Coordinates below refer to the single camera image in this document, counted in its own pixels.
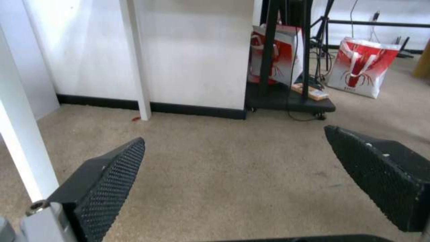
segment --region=cart wheel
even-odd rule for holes
[[[326,113],[324,113],[324,112],[316,113],[315,116],[318,120],[326,120],[327,119]]]

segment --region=red and white shopping bag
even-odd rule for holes
[[[346,37],[339,47],[327,85],[377,98],[385,73],[399,49],[399,45]]]
[[[251,65],[248,81],[259,82],[261,60],[263,57],[266,28],[253,26],[251,36]],[[303,38],[301,29],[292,26],[278,25],[273,44],[272,66],[269,76],[269,84],[275,81],[290,85],[292,61],[294,60],[293,84],[303,71]]]

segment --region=white pillar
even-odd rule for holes
[[[131,68],[133,72],[139,111],[142,120],[149,120],[151,107],[149,91],[143,76],[142,50],[137,26],[136,12],[133,0],[119,0],[127,43],[131,53]]]
[[[0,127],[30,199],[46,199],[58,181],[1,28]]]

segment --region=black cable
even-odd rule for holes
[[[295,29],[296,29],[296,46],[295,46],[294,56],[293,56],[293,58],[292,58],[292,62],[293,62],[293,64],[292,64],[292,67],[291,67],[290,86],[289,86],[289,90],[288,90],[288,92],[287,92],[287,100],[286,100],[286,106],[285,106],[285,108],[286,108],[286,110],[287,110],[287,114],[288,114],[288,116],[289,116],[292,120],[299,121],[299,122],[308,122],[308,121],[316,120],[316,119],[318,119],[318,118],[312,118],[312,119],[298,119],[298,118],[293,117],[293,116],[291,115],[290,111],[288,110],[288,100],[289,100],[289,97],[290,97],[291,87],[292,87],[292,83],[293,83],[293,71],[294,71],[294,64],[295,64],[295,58],[296,58],[296,55],[297,55],[297,46],[298,46],[298,31],[297,31],[297,26],[295,26]]]
[[[354,38],[354,24],[352,23],[352,12],[354,11],[354,8],[355,8],[355,5],[357,4],[357,2],[358,2],[358,0],[355,0],[354,6],[352,6],[352,9],[350,12],[352,38]]]

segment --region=black metal frame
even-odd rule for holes
[[[266,23],[266,36],[260,69],[260,83],[248,83],[246,88],[246,107],[255,110],[257,108],[290,110],[296,112],[309,112],[323,114],[334,112],[336,107],[329,99],[314,101],[308,98],[309,91],[309,52],[310,52],[310,15],[313,0],[302,0],[303,14],[301,29],[304,39],[303,60],[303,91],[298,94],[291,90],[285,90],[283,85],[268,86],[270,69],[272,66],[273,43],[276,32],[278,12],[281,11],[283,24],[290,23],[291,12],[287,14],[290,2],[288,0],[264,0],[261,13],[261,23]]]
[[[260,96],[267,93],[267,83],[269,80],[270,68],[272,66],[272,52],[273,43],[275,40],[276,21],[278,20],[278,12],[281,10],[282,0],[267,1],[267,20],[266,20],[266,38],[263,49],[263,57],[260,68]],[[303,92],[302,99],[308,99],[309,91],[309,51],[310,51],[310,13],[312,9],[313,0],[303,0],[303,50],[304,50],[304,63],[303,63]]]
[[[329,48],[329,24],[338,24],[338,25],[373,25],[373,26],[390,26],[390,27],[409,27],[409,28],[430,28],[430,24],[410,24],[410,23],[392,23],[392,22],[369,22],[369,21],[350,21],[350,20],[336,20],[336,19],[328,19],[327,28],[326,28],[326,49]],[[409,37],[406,38],[405,42],[402,45],[400,51],[403,51],[407,42],[409,41]],[[413,57],[403,53],[399,53],[398,57]]]

